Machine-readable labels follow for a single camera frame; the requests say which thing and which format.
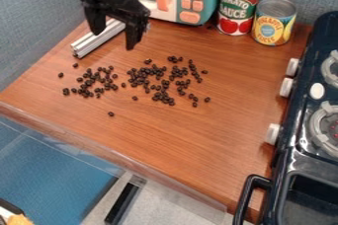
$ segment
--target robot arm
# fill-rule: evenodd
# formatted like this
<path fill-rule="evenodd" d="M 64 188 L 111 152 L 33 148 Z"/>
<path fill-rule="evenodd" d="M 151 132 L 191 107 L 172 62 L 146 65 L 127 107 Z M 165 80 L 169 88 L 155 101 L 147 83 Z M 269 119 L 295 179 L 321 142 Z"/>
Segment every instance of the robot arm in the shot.
<path fill-rule="evenodd" d="M 127 50 L 141 41 L 150 11 L 138 0 L 82 0 L 85 16 L 94 35 L 106 28 L 106 16 L 126 24 Z"/>

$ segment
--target tomato sauce can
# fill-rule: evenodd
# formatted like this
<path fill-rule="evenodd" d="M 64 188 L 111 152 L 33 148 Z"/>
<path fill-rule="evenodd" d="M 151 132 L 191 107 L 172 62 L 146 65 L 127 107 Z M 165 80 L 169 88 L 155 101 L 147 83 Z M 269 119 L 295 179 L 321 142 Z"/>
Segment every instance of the tomato sauce can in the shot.
<path fill-rule="evenodd" d="M 220 0 L 218 29 L 228 35 L 248 34 L 258 0 Z"/>
<path fill-rule="evenodd" d="M 252 37 L 265 45 L 282 45 L 290 39 L 296 20 L 296 6 L 289 0 L 262 0 L 252 29 Z"/>

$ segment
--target can lid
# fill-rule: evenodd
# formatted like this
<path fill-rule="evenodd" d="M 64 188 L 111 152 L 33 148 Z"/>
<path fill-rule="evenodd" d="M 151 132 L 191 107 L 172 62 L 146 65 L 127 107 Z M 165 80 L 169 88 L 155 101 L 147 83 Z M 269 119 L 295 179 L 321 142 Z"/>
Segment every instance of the can lid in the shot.
<path fill-rule="evenodd" d="M 262 0 L 257 10 L 265 15 L 285 18 L 296 14 L 296 6 L 289 0 Z"/>

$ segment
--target can label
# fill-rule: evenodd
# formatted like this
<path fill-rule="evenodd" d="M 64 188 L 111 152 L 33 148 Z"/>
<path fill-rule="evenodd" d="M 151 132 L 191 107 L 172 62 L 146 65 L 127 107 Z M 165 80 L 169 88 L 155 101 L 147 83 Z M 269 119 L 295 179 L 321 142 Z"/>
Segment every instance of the can label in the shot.
<path fill-rule="evenodd" d="M 248 34 L 258 0 L 220 0 L 218 29 L 228 35 Z"/>
<path fill-rule="evenodd" d="M 254 14 L 255 6 L 248 0 L 220 0 L 219 12 L 228 19 L 249 19 Z"/>
<path fill-rule="evenodd" d="M 287 18 L 274 18 L 257 12 L 252 30 L 252 37 L 266 45 L 286 43 L 296 20 L 296 15 Z"/>

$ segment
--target stove burner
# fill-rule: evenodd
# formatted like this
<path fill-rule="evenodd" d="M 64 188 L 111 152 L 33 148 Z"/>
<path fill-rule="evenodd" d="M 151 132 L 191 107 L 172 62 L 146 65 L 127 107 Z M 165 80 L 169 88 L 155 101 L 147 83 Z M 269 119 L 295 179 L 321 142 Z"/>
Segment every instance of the stove burner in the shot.
<path fill-rule="evenodd" d="M 338 157 L 338 106 L 323 102 L 309 121 L 311 140 L 330 156 Z"/>
<path fill-rule="evenodd" d="M 321 65 L 321 74 L 326 83 L 338 88 L 338 51 L 333 50 Z"/>

